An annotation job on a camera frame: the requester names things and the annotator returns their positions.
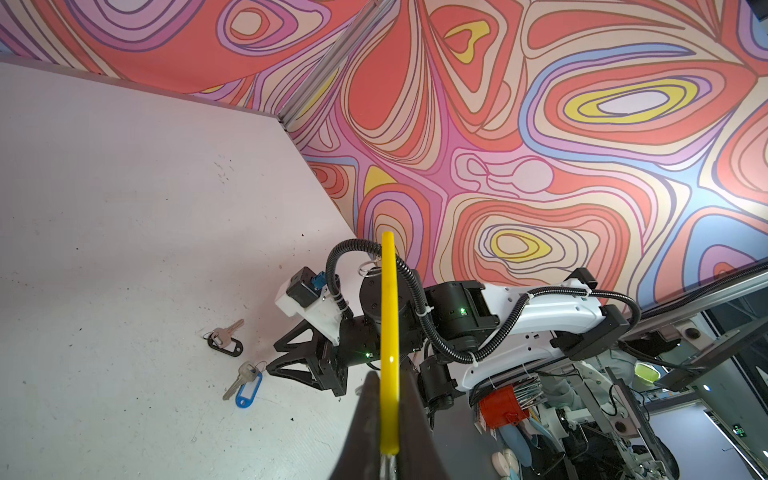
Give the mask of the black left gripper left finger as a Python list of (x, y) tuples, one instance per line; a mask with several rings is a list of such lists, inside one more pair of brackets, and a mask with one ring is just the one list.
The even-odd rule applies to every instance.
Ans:
[(379, 479), (382, 458), (380, 430), (380, 377), (371, 371), (364, 379), (346, 440), (330, 479)]

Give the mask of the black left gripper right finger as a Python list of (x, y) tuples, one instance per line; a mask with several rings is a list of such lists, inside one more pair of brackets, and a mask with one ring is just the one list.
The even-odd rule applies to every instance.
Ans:
[(399, 445), (396, 456), (398, 479), (447, 478), (424, 413), (416, 376), (406, 369), (400, 371)]

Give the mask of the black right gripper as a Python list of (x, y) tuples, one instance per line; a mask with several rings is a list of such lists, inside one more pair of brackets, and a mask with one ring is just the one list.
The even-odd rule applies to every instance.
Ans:
[[(347, 394), (350, 367), (384, 362), (381, 322), (365, 315), (342, 321), (340, 343), (336, 347), (307, 320), (300, 321), (273, 347), (282, 356), (267, 365), (271, 376), (292, 380), (318, 391), (330, 391), (334, 396)], [(420, 323), (408, 313), (399, 321), (399, 354), (405, 357), (419, 349)], [(321, 358), (331, 351), (332, 358)]]

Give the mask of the key with blue tag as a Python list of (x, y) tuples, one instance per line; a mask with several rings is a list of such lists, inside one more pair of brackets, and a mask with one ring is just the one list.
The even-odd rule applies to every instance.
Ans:
[(264, 379), (266, 365), (265, 361), (242, 363), (238, 367), (235, 381), (224, 392), (222, 400), (233, 400), (240, 409), (251, 407)]

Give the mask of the large keyring with yellow sleeve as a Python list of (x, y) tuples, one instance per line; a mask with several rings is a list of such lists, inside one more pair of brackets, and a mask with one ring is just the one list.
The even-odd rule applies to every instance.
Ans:
[(381, 259), (380, 451), (394, 457), (400, 450), (400, 340), (397, 253), (391, 231), (383, 233)]

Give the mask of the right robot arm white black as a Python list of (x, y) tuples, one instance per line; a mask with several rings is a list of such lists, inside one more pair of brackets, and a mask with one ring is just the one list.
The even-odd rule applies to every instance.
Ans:
[(325, 268), (303, 268), (279, 289), (276, 305), (299, 318), (274, 345), (270, 375), (344, 396), (349, 369), (382, 369), (422, 353), (417, 382), (430, 410), (450, 407), (502, 374), (550, 359), (581, 361), (611, 349), (639, 322), (631, 297), (599, 287), (578, 268), (563, 282), (512, 288), (478, 281), (424, 286), (416, 270), (396, 263), (399, 346), (384, 345), (382, 275), (374, 268), (361, 283), (361, 313), (341, 290), (337, 266), (349, 253), (379, 260), (380, 244), (349, 239), (329, 253)]

